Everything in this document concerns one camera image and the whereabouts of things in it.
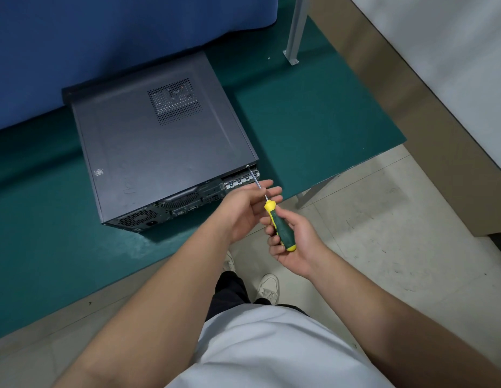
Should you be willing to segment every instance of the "white shirt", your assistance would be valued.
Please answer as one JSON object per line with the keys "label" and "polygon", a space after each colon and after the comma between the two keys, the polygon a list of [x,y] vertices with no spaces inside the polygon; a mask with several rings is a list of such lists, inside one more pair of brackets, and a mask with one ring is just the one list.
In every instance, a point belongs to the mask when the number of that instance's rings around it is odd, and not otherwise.
{"label": "white shirt", "polygon": [[245,304],[208,320],[169,387],[392,387],[370,361],[291,308]]}

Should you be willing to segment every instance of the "green tabletop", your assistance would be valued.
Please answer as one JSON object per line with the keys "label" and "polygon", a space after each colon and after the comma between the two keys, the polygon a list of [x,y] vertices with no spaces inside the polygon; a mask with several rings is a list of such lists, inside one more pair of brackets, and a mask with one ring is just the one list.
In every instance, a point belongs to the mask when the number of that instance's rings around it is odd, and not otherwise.
{"label": "green tabletop", "polygon": [[[405,138],[308,18],[291,66],[294,0],[277,23],[205,46],[258,154],[289,198]],[[0,131],[0,337],[173,254],[216,208],[144,234],[102,226],[72,114]]]}

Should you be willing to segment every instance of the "person's left arm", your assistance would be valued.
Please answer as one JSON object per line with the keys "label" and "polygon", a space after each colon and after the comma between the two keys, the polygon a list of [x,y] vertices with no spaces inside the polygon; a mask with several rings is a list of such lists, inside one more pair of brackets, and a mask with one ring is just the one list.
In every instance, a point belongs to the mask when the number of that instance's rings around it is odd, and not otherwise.
{"label": "person's left arm", "polygon": [[[280,193],[267,190],[278,203]],[[229,245],[267,215],[264,200],[255,184],[229,193],[54,386],[163,387],[188,368]]]}

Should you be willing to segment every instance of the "screwdriver handle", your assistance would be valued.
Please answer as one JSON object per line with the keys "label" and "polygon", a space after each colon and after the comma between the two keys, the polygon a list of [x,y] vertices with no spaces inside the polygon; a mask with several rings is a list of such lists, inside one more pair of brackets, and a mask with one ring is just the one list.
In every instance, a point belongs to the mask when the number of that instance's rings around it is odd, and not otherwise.
{"label": "screwdriver handle", "polygon": [[276,228],[276,233],[281,238],[281,244],[285,246],[288,252],[293,252],[297,248],[295,238],[293,236],[293,230],[283,218],[277,215],[276,202],[268,200],[265,203],[265,209],[272,219],[272,224]]}

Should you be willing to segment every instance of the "forearm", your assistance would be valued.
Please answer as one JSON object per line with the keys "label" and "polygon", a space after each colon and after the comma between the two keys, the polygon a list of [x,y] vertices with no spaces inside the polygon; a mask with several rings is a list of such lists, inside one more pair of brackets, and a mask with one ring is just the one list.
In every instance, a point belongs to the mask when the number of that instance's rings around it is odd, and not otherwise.
{"label": "forearm", "polygon": [[101,386],[164,386],[185,370],[229,243],[212,215],[99,332],[61,386],[85,386],[73,380],[84,372]]}
{"label": "forearm", "polygon": [[501,372],[490,361],[331,250],[310,280],[397,387],[501,386]]}

